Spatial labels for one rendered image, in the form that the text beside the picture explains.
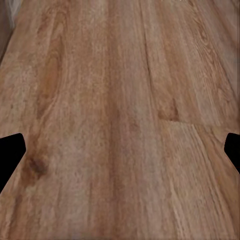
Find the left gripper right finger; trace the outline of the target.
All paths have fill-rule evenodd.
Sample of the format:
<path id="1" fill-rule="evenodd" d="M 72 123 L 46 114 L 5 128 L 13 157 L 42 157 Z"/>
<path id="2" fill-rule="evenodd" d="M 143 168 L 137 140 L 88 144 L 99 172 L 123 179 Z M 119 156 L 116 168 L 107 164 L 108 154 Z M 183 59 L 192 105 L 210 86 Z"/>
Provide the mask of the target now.
<path id="1" fill-rule="evenodd" d="M 224 151 L 240 173 L 240 135 L 229 133 L 227 135 Z"/>

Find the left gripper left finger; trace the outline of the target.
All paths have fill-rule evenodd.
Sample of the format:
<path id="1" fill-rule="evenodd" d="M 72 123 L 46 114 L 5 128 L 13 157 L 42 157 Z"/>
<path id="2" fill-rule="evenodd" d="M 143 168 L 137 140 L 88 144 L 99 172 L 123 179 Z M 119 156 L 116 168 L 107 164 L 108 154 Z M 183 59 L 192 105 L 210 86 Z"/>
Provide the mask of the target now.
<path id="1" fill-rule="evenodd" d="M 0 138 L 0 193 L 26 152 L 22 133 Z"/>

